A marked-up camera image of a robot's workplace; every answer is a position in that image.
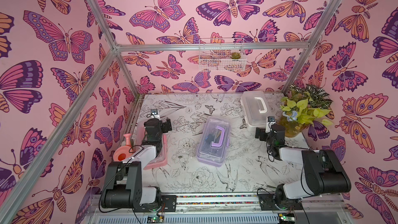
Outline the pink toolbox clear lid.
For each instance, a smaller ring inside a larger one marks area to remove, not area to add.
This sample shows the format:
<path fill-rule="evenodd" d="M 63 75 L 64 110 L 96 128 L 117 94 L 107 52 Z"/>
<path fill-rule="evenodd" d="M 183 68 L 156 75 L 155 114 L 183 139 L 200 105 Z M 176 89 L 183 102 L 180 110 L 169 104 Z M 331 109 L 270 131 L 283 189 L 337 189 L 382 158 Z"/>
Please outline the pink toolbox clear lid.
<path fill-rule="evenodd" d="M 136 145 L 141 145 L 142 140 L 144 139 L 144 136 L 146 134 L 145 127 L 139 126 L 137 128 L 137 134 L 136 134 Z M 163 134 L 162 137 L 162 149 L 158 156 L 151 160 L 146 167 L 144 167 L 144 170 L 151 170 L 159 167 L 163 167 L 167 165 L 167 150 L 168 150 L 168 145 L 167 145 L 167 135 Z"/>

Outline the white toolbox clear lid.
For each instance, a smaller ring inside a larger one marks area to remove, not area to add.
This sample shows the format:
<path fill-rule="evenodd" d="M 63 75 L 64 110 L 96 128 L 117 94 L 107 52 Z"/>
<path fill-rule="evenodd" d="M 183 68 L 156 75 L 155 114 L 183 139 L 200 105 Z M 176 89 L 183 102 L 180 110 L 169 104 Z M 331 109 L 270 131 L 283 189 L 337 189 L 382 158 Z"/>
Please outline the white toolbox clear lid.
<path fill-rule="evenodd" d="M 262 91 L 246 91 L 241 96 L 241 105 L 248 131 L 266 128 L 271 109 Z"/>

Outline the purple toolbox clear lid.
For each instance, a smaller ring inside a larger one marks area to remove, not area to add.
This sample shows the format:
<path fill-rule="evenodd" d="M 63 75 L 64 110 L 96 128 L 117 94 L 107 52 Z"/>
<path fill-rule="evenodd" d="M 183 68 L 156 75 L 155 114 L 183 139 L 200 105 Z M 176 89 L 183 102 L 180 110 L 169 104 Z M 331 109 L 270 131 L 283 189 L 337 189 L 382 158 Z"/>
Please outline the purple toolbox clear lid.
<path fill-rule="evenodd" d="M 231 125 L 226 119 L 208 117 L 197 146 L 197 160 L 210 166 L 221 167 L 229 149 L 230 130 Z"/>

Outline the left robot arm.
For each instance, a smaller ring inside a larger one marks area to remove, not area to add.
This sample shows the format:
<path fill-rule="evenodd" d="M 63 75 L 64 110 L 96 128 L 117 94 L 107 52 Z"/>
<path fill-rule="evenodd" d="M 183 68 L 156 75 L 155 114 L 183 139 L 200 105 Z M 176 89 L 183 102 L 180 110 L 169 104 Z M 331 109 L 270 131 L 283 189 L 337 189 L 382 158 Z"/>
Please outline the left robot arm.
<path fill-rule="evenodd" d="M 106 182 L 99 199 L 99 209 L 132 209 L 139 212 L 156 212 L 164 205 L 158 187 L 143 186 L 143 170 L 153 160 L 166 159 L 165 134 L 172 131 L 169 118 L 162 121 L 148 119 L 143 124 L 144 136 L 140 144 L 129 148 L 130 156 L 111 162 L 106 171 Z"/>

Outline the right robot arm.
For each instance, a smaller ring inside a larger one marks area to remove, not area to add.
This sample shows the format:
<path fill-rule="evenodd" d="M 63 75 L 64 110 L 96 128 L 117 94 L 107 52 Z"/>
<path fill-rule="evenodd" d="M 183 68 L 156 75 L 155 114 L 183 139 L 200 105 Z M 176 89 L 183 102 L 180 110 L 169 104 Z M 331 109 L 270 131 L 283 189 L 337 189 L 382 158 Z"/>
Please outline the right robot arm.
<path fill-rule="evenodd" d="M 287 146 L 285 130 L 284 126 L 276 123 L 268 128 L 255 130 L 255 138 L 266 143 L 267 153 L 273 161 L 285 161 L 302 166 L 297 181 L 277 186 L 274 193 L 274 201 L 277 204 L 351 191 L 351 181 L 334 151 Z"/>

